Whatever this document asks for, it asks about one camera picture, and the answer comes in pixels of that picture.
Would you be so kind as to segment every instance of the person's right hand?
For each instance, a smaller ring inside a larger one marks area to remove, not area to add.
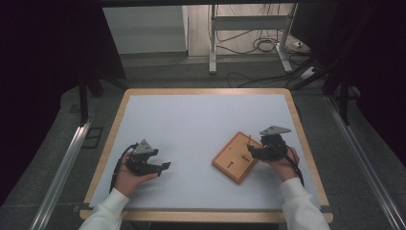
[[[299,164],[299,156],[298,153],[296,152],[295,148],[287,148],[287,155],[295,161],[297,164]],[[281,179],[282,182],[297,177],[295,171],[293,170],[292,166],[287,162],[286,159],[281,159],[278,161],[267,161],[267,160],[262,160],[262,162],[270,165],[272,169],[274,170],[275,174]]]
[[[140,184],[158,177],[158,173],[146,174],[142,176],[133,174],[125,165],[125,162],[130,154],[131,152],[128,152],[123,157],[122,164],[117,174],[116,184],[114,185],[116,190],[120,191],[120,193],[127,197],[130,197]]]

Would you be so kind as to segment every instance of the black cable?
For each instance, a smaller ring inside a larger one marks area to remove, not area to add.
[[[278,12],[277,12],[277,15],[279,15],[279,9],[281,8],[281,3],[278,5]]]
[[[210,6],[211,5],[209,5],[208,6],[208,8],[207,8],[207,32],[208,32],[208,34],[209,34],[209,40],[210,41],[212,41],[212,36],[210,35],[210,20],[211,20],[211,17],[210,17]]]
[[[287,36],[291,36],[293,39],[296,39],[296,40],[299,40],[299,41],[300,41],[300,39],[296,38],[296,37],[295,37],[294,35],[292,35],[291,33],[288,33]],[[287,46],[284,46],[284,50],[285,50],[288,54],[311,55],[311,52],[294,51],[294,50],[290,49],[290,48],[287,47]]]
[[[261,44],[266,44],[266,43],[272,44],[272,45],[273,45],[272,49],[270,49],[270,50],[262,50],[262,49],[260,48],[260,45],[261,45]],[[269,53],[269,52],[275,50],[275,48],[276,48],[276,45],[275,45],[275,43],[274,43],[272,40],[270,40],[270,39],[268,39],[268,38],[260,38],[260,37],[254,40],[253,46],[254,46],[254,48],[256,48],[257,50],[261,50],[261,51],[263,51],[264,53]]]
[[[253,53],[254,51],[257,50],[257,49],[254,49],[254,50],[247,51],[247,52],[238,52],[238,51],[234,51],[234,50],[232,50],[232,49],[230,49],[230,48],[227,48],[227,47],[224,47],[224,46],[217,46],[217,45],[216,45],[215,47],[221,48],[221,49],[225,49],[225,50],[228,50],[228,51],[230,51],[230,52],[233,52],[233,53],[236,53],[236,54],[239,54],[239,55],[250,54],[250,53]]]
[[[246,34],[252,32],[252,31],[254,31],[254,30],[246,31],[246,32],[244,32],[244,33],[242,33],[242,34],[237,34],[237,35],[235,35],[235,36],[229,37],[229,38],[224,39],[224,40],[221,40],[220,38],[218,38],[218,32],[217,32],[217,31],[215,31],[215,35],[216,35],[217,40],[218,40],[219,42],[224,42],[224,41],[228,41],[228,40],[237,38],[237,37],[242,36],[242,35],[246,35]]]
[[[268,6],[268,12],[266,13],[266,15],[269,15],[269,11],[271,10],[271,4],[269,4],[269,6]]]
[[[116,185],[116,179],[117,179],[117,174],[119,173],[119,168],[122,165],[123,157],[125,156],[126,153],[128,153],[129,150],[137,148],[138,143],[135,145],[129,146],[125,151],[123,152],[122,156],[120,159],[117,161],[116,167],[114,168],[113,175],[111,176],[111,183],[110,183],[110,193],[113,190],[114,186]]]
[[[272,37],[263,38],[263,39],[269,39],[269,40],[271,40],[271,41],[274,43],[274,45],[276,45],[276,44],[279,43],[279,41],[278,41],[277,39],[272,38]],[[292,55],[303,55],[303,56],[311,56],[311,55],[312,55],[311,52],[299,52],[299,51],[294,51],[294,50],[290,49],[289,47],[287,47],[286,45],[284,46],[284,51],[287,52],[288,54],[292,54]]]
[[[230,10],[233,12],[233,15],[236,15],[236,13],[233,11],[233,8],[231,7],[231,4],[230,4]]]
[[[289,162],[290,166],[292,166],[293,170],[295,171],[296,175],[299,176],[299,179],[301,179],[301,183],[303,186],[305,186],[305,181],[304,181],[304,176],[302,175],[301,169],[299,169],[299,166],[297,163],[295,163],[292,158],[290,158],[287,154],[282,155],[284,159]]]
[[[272,11],[274,10],[274,5],[275,5],[275,4],[272,4],[271,15],[272,15]]]
[[[293,154],[293,150],[289,147],[289,146],[286,146],[291,152],[292,152],[292,155],[293,155],[293,159],[295,160],[295,163],[298,165],[299,164],[299,162],[298,162],[298,160],[296,159],[296,156],[295,156],[295,154]]]
[[[228,83],[228,85],[229,85],[230,88],[231,88],[232,86],[231,86],[231,84],[230,84],[230,82],[229,82],[229,77],[230,77],[230,75],[232,75],[232,74],[240,75],[240,76],[244,77],[245,79],[249,80],[249,81],[247,81],[247,82],[245,82],[245,83],[242,83],[242,84],[238,85],[237,88],[240,88],[240,87],[242,87],[242,86],[244,86],[244,85],[246,85],[246,84],[250,84],[250,83],[253,83],[253,82],[261,83],[261,84],[268,84],[268,83],[275,82],[275,81],[284,81],[284,80],[286,80],[286,84],[285,84],[284,87],[285,87],[285,88],[288,88],[289,83],[290,83],[292,80],[294,80],[294,79],[296,79],[297,77],[299,77],[299,76],[301,75],[301,73],[303,72],[303,70],[305,69],[305,67],[308,66],[310,63],[313,62],[313,59],[314,59],[313,57],[310,57],[310,58],[309,58],[308,60],[306,60],[304,63],[302,63],[301,65],[299,65],[299,66],[295,69],[295,71],[293,71],[293,72],[290,73],[290,74],[286,74],[286,75],[282,75],[282,76],[267,77],[267,78],[263,78],[263,79],[259,79],[259,80],[252,80],[252,79],[248,78],[247,76],[245,76],[245,75],[243,75],[243,74],[240,74],[240,73],[237,73],[237,72],[231,72],[231,73],[229,73],[229,74],[227,75],[226,80],[227,80],[227,83]]]

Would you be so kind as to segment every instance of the dark wall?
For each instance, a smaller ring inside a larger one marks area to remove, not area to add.
[[[291,33],[309,45],[316,59],[332,63],[353,34],[365,4],[377,4],[344,66],[361,96],[358,107],[406,165],[406,4],[404,1],[343,1],[299,4]]]
[[[101,8],[0,2],[3,203],[32,161],[79,72],[124,78]]]
[[[406,166],[406,5],[380,1],[348,60],[364,116]]]

